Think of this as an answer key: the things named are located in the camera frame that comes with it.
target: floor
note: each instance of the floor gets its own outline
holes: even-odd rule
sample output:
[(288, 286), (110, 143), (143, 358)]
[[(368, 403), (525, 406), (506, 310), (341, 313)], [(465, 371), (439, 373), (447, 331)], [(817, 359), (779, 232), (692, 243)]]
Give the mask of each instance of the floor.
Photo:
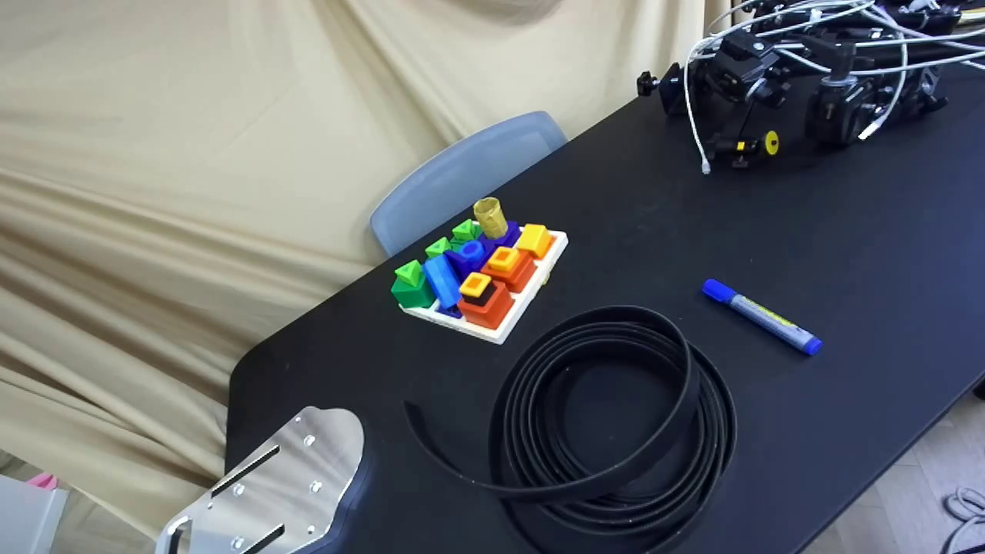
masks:
[[(0, 474), (33, 469), (3, 458)], [(806, 554), (939, 554), (959, 521), (943, 512), (956, 491), (985, 493), (985, 403), (959, 403), (910, 457), (901, 457)], [(144, 554), (151, 540), (124, 526), (82, 493), (68, 497), (52, 554)]]

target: blue chair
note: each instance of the blue chair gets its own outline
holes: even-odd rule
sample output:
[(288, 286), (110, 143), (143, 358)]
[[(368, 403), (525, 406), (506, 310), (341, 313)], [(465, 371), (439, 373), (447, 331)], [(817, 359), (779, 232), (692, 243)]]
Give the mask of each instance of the blue chair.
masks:
[(567, 140), (557, 123), (545, 110), (534, 110), (442, 150), (374, 210), (371, 228), (383, 252), (398, 256), (562, 144)]

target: coiled black cable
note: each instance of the coiled black cable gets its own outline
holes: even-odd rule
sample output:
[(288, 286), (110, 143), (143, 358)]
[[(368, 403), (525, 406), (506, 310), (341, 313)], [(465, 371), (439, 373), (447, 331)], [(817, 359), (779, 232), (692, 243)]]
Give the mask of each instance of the coiled black cable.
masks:
[[(656, 373), (676, 384), (676, 403), (639, 449), (590, 471), (562, 430), (557, 397), (578, 367), (600, 359)], [(496, 483), (460, 471), (425, 433), (419, 411), (411, 411), (411, 421), (439, 465), (498, 497), (535, 549), (563, 554), (667, 549), (708, 505), (735, 439), (732, 399), (717, 371), (667, 317), (643, 308), (587, 310), (526, 350), (492, 420)], [(672, 471), (659, 491), (640, 481), (656, 465)]]

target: beige fabric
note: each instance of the beige fabric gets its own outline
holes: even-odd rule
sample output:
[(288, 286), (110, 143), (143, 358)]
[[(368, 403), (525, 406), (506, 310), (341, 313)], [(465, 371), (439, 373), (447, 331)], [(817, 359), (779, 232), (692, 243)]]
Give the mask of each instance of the beige fabric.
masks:
[(0, 0), (0, 449), (159, 533), (221, 474), (238, 358), (377, 266), (368, 215), (403, 174), (534, 109), (578, 135), (703, 19)]

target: blue pen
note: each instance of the blue pen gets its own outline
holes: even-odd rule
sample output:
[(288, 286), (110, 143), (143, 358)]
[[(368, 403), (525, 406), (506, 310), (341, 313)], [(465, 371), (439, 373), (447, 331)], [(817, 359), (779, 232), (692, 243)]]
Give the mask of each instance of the blue pen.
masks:
[(747, 320), (762, 324), (773, 335), (785, 339), (793, 348), (805, 350), (806, 358), (822, 350), (822, 339), (817, 339), (809, 331), (795, 325), (793, 320), (766, 310), (763, 304), (740, 297), (732, 286), (722, 281), (704, 281), (703, 292), (717, 303), (730, 304), (732, 310), (744, 313)]

